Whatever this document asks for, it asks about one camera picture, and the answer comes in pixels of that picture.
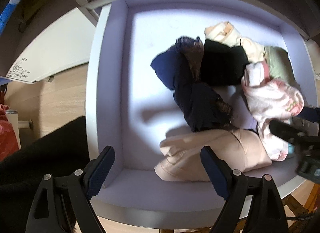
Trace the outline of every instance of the white drawer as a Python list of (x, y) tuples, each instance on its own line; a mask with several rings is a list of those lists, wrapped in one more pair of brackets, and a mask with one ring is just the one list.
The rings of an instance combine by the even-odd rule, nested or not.
[[(186, 123), (150, 63), (176, 38), (199, 35), (204, 41), (205, 27), (227, 20), (243, 36), (287, 50), (304, 96), (317, 104), (303, 38), (260, 8), (237, 0), (118, 0), (104, 6), (89, 60), (86, 124), (90, 158), (111, 145), (116, 161), (106, 187), (92, 200), (98, 216), (150, 228), (214, 224), (224, 201), (211, 183), (162, 181), (153, 170), (164, 158), (159, 143), (166, 132)], [(295, 165), (293, 158), (248, 174), (271, 174), (284, 197), (304, 181)], [(249, 204), (248, 199), (242, 216)]]

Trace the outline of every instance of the black garment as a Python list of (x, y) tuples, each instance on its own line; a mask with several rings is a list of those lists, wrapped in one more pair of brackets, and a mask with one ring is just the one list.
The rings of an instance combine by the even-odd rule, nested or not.
[(249, 61), (242, 46), (229, 47), (205, 40), (200, 78), (210, 86), (239, 85), (247, 64)]
[(300, 114), (297, 115), (298, 117), (308, 120), (310, 122), (318, 122), (320, 123), (320, 108), (310, 108), (304, 106)]
[(184, 56), (175, 74), (174, 89), (173, 98), (193, 132), (222, 128), (230, 123), (231, 106), (207, 84), (194, 82)]
[(33, 198), (45, 174), (67, 176), (84, 169), (88, 162), (85, 117), (5, 158), (0, 162), (0, 232), (25, 232)]

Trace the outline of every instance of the blue gripper pad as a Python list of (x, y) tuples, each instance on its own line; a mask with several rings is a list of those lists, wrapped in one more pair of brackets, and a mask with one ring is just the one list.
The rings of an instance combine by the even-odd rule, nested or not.
[(217, 194), (228, 200), (232, 189), (231, 168), (220, 160), (209, 146), (204, 146), (200, 152), (202, 165)]
[(106, 146), (97, 159), (91, 160), (85, 167), (84, 192), (89, 200), (99, 193), (114, 161), (115, 150)]

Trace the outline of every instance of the green cloth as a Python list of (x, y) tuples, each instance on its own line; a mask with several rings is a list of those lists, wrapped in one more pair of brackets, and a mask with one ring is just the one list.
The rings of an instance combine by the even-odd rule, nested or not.
[(273, 46), (265, 46), (265, 52), (270, 76), (272, 78), (281, 78), (292, 86), (295, 78), (288, 53), (282, 48)]

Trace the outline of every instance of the cream cloth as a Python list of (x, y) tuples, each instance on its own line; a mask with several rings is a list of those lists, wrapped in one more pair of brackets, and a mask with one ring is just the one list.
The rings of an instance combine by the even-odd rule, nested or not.
[(250, 38), (242, 37), (235, 27), (228, 21), (220, 22), (204, 30), (205, 38), (217, 41), (229, 47), (242, 46), (249, 62), (264, 61), (264, 45), (254, 42)]
[(166, 181), (209, 181), (200, 160), (200, 151), (206, 145), (231, 169), (246, 172), (272, 163), (254, 132), (213, 129), (172, 136), (162, 141), (160, 150), (165, 159), (156, 165), (156, 174)]

